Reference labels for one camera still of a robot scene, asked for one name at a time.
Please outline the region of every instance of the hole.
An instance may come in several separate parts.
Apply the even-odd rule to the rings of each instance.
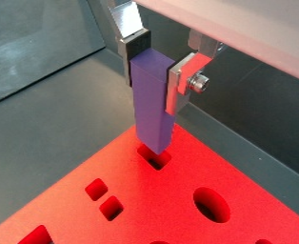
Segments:
[[[108,187],[102,179],[96,179],[94,183],[86,188],[86,192],[94,201],[98,201],[108,192]]]
[[[144,157],[158,171],[160,171],[172,160],[167,151],[158,155],[146,145],[139,148],[138,153]]]
[[[216,223],[226,223],[230,221],[231,208],[220,194],[212,189],[202,187],[195,190],[194,198],[199,211],[210,220]]]
[[[262,239],[256,242],[256,244],[272,244],[270,240]]]
[[[19,244],[54,244],[48,230],[40,225],[19,242]]]
[[[151,244],[170,244],[170,243],[166,241],[154,241],[154,242],[151,242]]]
[[[103,212],[106,218],[112,221],[123,212],[123,204],[120,200],[115,196],[111,196],[102,204],[100,211]]]

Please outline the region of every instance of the screw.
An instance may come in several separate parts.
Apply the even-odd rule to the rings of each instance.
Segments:
[[[203,93],[208,87],[208,82],[210,82],[210,78],[206,77],[202,72],[198,72],[188,79],[190,89],[194,90],[196,93]]]

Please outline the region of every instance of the white panel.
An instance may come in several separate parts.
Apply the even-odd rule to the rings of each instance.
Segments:
[[[299,78],[299,1],[136,2]]]

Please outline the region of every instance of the gray wall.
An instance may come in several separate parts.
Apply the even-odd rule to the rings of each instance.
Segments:
[[[87,0],[0,1],[0,99],[102,48]]]

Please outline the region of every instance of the dark gray surface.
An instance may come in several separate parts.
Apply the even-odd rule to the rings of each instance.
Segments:
[[[178,123],[299,213],[299,174],[196,107]],[[108,50],[0,103],[0,223],[134,125]]]
[[[191,101],[299,173],[299,79],[228,49]]]
[[[0,223],[134,124],[108,50],[0,103]]]
[[[87,0],[0,1],[0,99],[103,47]]]

